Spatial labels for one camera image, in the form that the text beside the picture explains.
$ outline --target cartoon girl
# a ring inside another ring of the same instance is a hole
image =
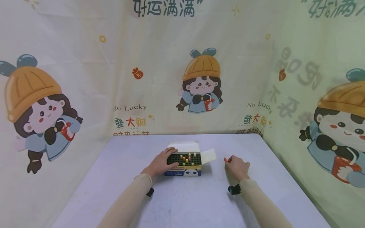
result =
[[[194,59],[190,62],[182,77],[182,96],[176,106],[179,111],[189,105],[190,113],[204,113],[216,109],[222,103],[222,91],[220,90],[220,66],[213,57],[217,50],[208,48],[202,54],[192,50],[190,56]]]
[[[59,157],[80,130],[82,118],[71,108],[61,87],[46,72],[36,68],[31,55],[18,58],[17,67],[0,61],[0,74],[9,77],[5,86],[8,120],[19,134],[16,150],[28,150],[28,173],[42,167],[41,158]]]
[[[350,83],[330,90],[319,102],[314,120],[300,131],[315,161],[344,183],[365,188],[365,70],[346,74]]]

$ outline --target red chinese character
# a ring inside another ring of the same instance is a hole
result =
[[[138,70],[138,67],[133,69],[132,74],[136,79],[141,79],[143,77],[143,72]]]
[[[258,115],[258,113],[253,117],[254,119],[253,119],[253,121],[252,122],[255,122],[255,120],[256,120],[256,122],[258,122],[258,120],[257,120],[257,118],[260,118],[260,116]]]
[[[134,120],[132,119],[132,117],[129,117],[129,119],[128,119],[127,121],[128,121],[128,127],[129,127],[129,125],[131,125],[131,124],[135,127],[135,125],[132,123],[132,121],[134,121]]]
[[[279,71],[279,81],[284,80],[287,77],[287,74],[285,74],[285,69],[282,69]]]

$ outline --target panda illustration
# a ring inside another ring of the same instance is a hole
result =
[[[199,176],[197,169],[185,169],[183,176]]]

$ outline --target beige sleeve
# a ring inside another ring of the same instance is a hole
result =
[[[128,228],[151,186],[152,179],[148,174],[136,176],[109,208],[98,228]]]
[[[239,183],[241,197],[251,208],[261,228],[292,228],[281,210],[259,188],[256,181],[248,179]]]

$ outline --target red cup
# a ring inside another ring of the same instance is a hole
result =
[[[213,103],[213,101],[214,101],[214,99],[212,99],[212,97],[210,97],[210,100],[204,101],[205,110],[206,110],[207,112],[210,112],[210,111],[212,111],[212,110],[213,110],[213,108],[211,108],[211,109],[209,109],[209,108],[208,108],[208,104],[209,104],[210,102],[212,102],[212,103]]]
[[[349,183],[347,180],[347,175],[352,172],[352,170],[354,172],[362,171],[362,168],[358,164],[354,163],[351,165],[350,163],[350,160],[336,156],[332,167],[332,175],[344,183]]]
[[[73,138],[75,137],[75,134],[72,134],[72,137],[69,136],[67,134],[67,130],[70,128],[71,126],[71,123],[70,122],[67,122],[61,129],[61,134],[68,140],[68,141],[72,141]]]

